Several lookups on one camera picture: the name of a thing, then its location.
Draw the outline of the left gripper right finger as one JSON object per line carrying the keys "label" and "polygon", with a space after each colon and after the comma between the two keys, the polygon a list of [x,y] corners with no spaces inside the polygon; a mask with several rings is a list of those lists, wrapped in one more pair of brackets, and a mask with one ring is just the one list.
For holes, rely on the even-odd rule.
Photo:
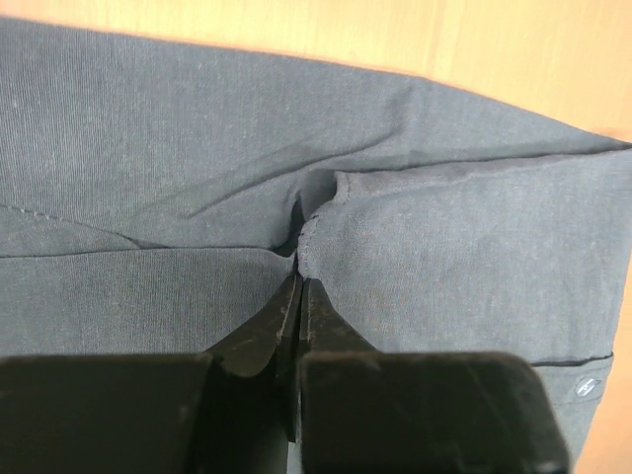
{"label": "left gripper right finger", "polygon": [[307,473],[568,473],[543,383],[506,353],[387,354],[303,286],[299,387]]}

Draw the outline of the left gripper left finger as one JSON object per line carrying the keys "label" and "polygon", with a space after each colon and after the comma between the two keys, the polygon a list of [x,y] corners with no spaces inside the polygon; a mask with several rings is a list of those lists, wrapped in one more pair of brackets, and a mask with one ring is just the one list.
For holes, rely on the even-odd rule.
{"label": "left gripper left finger", "polygon": [[5,473],[283,473],[302,293],[288,277],[208,350],[1,361]]}

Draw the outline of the grey long sleeve shirt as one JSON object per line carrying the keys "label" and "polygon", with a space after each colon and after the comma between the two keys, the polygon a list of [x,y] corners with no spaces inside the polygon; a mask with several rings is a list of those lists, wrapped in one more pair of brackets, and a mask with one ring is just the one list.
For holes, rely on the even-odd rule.
{"label": "grey long sleeve shirt", "polygon": [[531,362],[574,456],[631,147],[422,78],[1,22],[1,353],[197,353],[292,271],[386,352]]}

